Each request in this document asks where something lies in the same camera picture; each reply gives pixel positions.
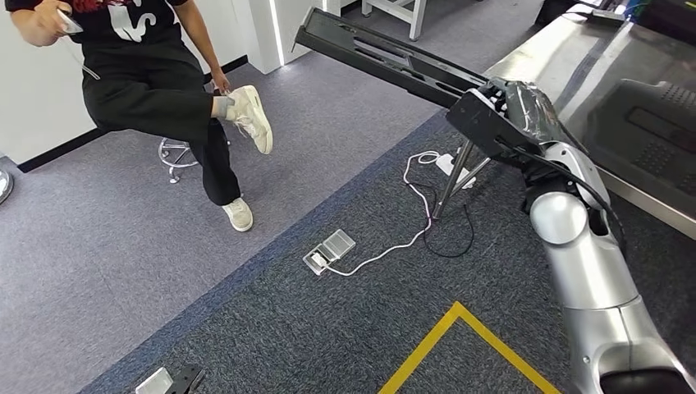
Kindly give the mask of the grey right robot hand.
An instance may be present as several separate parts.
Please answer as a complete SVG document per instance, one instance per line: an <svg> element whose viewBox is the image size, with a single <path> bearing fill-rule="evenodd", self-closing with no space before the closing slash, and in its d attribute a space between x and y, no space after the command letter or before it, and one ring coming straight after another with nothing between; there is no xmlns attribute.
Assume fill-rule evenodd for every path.
<svg viewBox="0 0 696 394"><path fill-rule="evenodd" d="M494 77L483 85L487 94L501 94L506 117L526 136L539 143L575 144L556 114L551 100L534 83Z"/></svg>

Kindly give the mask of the person's right hand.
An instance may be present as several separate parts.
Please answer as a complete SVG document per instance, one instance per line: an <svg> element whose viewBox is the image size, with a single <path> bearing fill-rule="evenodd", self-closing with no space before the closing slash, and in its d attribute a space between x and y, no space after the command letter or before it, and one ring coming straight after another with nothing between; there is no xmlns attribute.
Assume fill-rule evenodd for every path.
<svg viewBox="0 0 696 394"><path fill-rule="evenodd" d="M34 17L44 46L53 44L71 32L71 23L65 19L71 13L72 7L69 3L57 0L42 1L34 8Z"/></svg>

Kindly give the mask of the person's left hand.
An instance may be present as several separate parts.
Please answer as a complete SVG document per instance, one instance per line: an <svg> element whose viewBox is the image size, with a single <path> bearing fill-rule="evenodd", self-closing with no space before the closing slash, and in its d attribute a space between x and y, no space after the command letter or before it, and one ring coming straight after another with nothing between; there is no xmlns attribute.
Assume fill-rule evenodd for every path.
<svg viewBox="0 0 696 394"><path fill-rule="evenodd" d="M231 84L221 67L214 67L211 71L213 87L222 95L227 95L232 91Z"/></svg>

